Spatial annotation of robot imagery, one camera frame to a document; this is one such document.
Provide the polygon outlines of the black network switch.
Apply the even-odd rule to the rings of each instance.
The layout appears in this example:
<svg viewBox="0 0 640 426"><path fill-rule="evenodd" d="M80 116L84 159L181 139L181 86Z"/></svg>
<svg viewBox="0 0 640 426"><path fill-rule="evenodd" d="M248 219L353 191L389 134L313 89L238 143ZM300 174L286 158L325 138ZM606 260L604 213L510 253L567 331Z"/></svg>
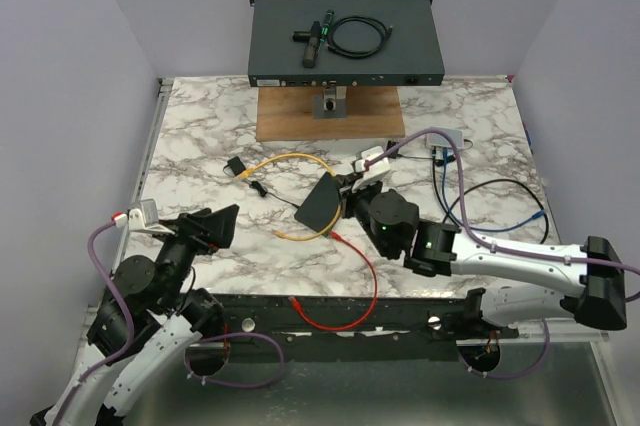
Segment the black network switch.
<svg viewBox="0 0 640 426"><path fill-rule="evenodd" d="M328 237L342 215L341 179L325 173L294 214L300 224Z"/></svg>

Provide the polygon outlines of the small black power adapter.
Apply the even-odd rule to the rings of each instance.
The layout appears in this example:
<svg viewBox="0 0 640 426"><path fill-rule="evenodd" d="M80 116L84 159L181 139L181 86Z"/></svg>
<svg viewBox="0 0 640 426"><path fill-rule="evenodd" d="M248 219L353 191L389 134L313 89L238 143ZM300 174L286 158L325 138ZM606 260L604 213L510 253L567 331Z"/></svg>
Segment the small black power adapter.
<svg viewBox="0 0 640 426"><path fill-rule="evenodd" d="M269 191L266 187L264 187L259 181L249 179L249 178L241 178L241 174L247 170L243 161L238 157L234 156L229 159L225 166L223 167L223 173L228 177L239 178L243 183L245 183L250 189L254 190L261 198L271 197L276 199L282 203L285 203L289 206L292 206L295 209L299 208L299 205L284 199L275 193Z"/></svg>

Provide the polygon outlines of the white grey small switch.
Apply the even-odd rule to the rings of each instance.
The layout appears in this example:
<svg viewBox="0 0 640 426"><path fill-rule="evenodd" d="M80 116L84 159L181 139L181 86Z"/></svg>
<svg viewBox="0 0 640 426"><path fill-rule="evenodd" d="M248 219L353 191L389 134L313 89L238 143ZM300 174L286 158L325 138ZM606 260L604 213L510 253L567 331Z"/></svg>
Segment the white grey small switch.
<svg viewBox="0 0 640 426"><path fill-rule="evenodd" d="M428 133L426 143L431 147L450 148L454 144L458 149L465 147L465 136L461 130L441 128L438 133Z"/></svg>

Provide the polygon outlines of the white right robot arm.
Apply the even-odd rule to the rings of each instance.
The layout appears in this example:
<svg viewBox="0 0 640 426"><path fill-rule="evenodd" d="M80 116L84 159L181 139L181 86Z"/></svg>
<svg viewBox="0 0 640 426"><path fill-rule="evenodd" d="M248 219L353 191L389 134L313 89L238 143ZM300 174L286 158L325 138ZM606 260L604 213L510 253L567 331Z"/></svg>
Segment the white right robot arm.
<svg viewBox="0 0 640 426"><path fill-rule="evenodd" d="M517 282L466 297L460 325L480 338L495 328L532 319L571 318L603 331L627 326L624 271L611 242L590 236L582 245L529 244L476 236L461 227L421 218L416 204L360 173L329 181L377 252L400 259L425 277L491 276Z"/></svg>

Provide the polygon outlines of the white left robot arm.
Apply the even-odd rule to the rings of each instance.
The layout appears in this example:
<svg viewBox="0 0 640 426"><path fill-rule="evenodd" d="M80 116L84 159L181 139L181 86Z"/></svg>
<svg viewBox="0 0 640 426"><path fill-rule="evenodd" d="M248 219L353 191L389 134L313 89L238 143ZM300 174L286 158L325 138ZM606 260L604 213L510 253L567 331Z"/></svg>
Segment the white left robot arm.
<svg viewBox="0 0 640 426"><path fill-rule="evenodd" d="M181 290L198 256L231 246L239 207L204 208L172 219L158 216L154 200L142 200L111 216L87 241L106 290L71 379L55 404L36 412L32 425L106 425L125 410L107 398L134 400L162 361L196 341L223 333L222 304L206 289ZM114 272L95 252L97 237L112 228L148 234L162 244L157 257L134 255Z"/></svg>

